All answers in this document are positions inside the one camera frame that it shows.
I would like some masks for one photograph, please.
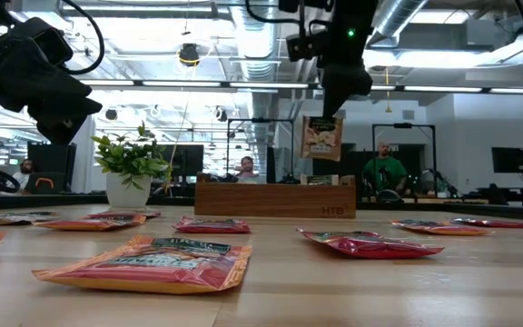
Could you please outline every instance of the wooden tabletop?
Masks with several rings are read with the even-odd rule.
[[[106,209],[90,205],[48,210],[78,216]],[[454,213],[359,211],[356,220],[249,218],[250,235],[187,234],[197,240],[252,245],[242,286],[226,292],[102,292],[40,282],[31,274],[33,269],[112,250],[139,233],[170,236],[171,225],[182,214],[192,214],[192,207],[152,209],[163,211],[163,217],[117,232],[0,227],[8,232],[0,245],[0,326],[523,327],[523,230],[449,237],[414,234],[389,224],[391,219],[460,216]],[[309,231],[372,231],[447,248],[427,259],[349,259],[304,239],[295,232],[297,225]]]

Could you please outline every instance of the green shirt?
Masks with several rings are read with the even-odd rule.
[[[377,158],[374,162],[374,170],[372,168],[372,163],[373,161],[370,160],[364,166],[363,172],[370,176],[374,175],[374,178],[376,179],[377,191],[394,190],[397,187],[397,185],[399,185],[400,179],[407,175],[405,167],[403,167],[402,163],[400,163],[400,161],[395,158]],[[382,173],[380,173],[380,168],[382,167],[387,167],[387,171],[389,172],[386,176],[386,183],[383,182]]]

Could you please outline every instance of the wooden crate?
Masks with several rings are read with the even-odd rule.
[[[195,214],[356,218],[356,187],[198,182]]]

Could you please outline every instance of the green plant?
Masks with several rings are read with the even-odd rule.
[[[154,137],[146,130],[144,122],[137,129],[138,137],[131,137],[130,132],[116,136],[116,143],[112,143],[108,136],[92,136],[92,140],[98,143],[96,162],[102,167],[103,173],[119,173],[123,185],[135,187],[142,190],[142,186],[135,179],[145,175],[151,177],[169,177],[170,165],[163,159],[164,146],[157,145]]]

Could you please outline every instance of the man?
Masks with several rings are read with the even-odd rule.
[[[13,177],[19,182],[19,192],[23,192],[29,181],[29,175],[34,172],[34,161],[25,159],[19,164],[19,172],[14,173]],[[11,182],[7,182],[7,186],[13,187]]]
[[[379,143],[379,156],[370,160],[363,170],[375,191],[393,190],[402,193],[407,182],[407,171],[399,160],[390,156],[389,144]]]
[[[258,174],[253,172],[253,159],[250,156],[244,156],[242,158],[242,166],[238,168],[240,171],[235,177],[239,179],[257,178]]]

